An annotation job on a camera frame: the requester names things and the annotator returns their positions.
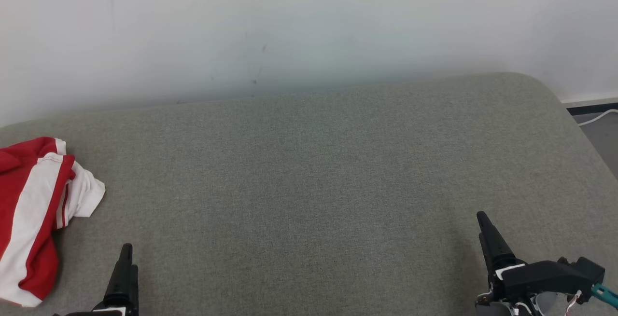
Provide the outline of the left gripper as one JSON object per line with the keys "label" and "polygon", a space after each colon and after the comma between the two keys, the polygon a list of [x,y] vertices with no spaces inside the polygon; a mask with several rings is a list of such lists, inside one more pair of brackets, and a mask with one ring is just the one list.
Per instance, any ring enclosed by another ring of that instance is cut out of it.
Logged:
{"label": "left gripper", "polygon": [[104,294],[104,307],[65,316],[138,316],[138,266],[132,264],[132,244],[124,244]]}

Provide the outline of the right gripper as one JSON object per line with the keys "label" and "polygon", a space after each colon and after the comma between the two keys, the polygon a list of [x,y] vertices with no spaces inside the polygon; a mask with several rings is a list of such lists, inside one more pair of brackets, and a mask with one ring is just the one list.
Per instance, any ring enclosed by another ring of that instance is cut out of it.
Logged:
{"label": "right gripper", "polygon": [[571,296],[567,310],[589,301],[593,281],[557,261],[524,264],[503,239],[485,211],[477,212],[479,243],[489,291],[476,298],[477,316],[543,316],[547,298]]}

